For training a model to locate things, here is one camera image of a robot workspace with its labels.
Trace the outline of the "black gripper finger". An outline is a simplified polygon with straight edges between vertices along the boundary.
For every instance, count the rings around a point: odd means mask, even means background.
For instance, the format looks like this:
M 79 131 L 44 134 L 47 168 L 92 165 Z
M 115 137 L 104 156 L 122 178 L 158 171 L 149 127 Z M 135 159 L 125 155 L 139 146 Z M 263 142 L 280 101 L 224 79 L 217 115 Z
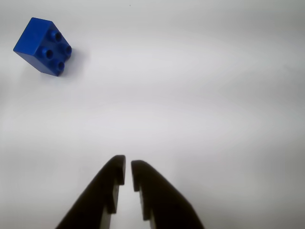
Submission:
M 124 185 L 125 156 L 112 157 L 97 173 L 58 224 L 58 229 L 109 229 Z
M 152 229 L 203 229 L 188 200 L 155 168 L 131 162 L 133 189 L 140 195 L 142 217 Z

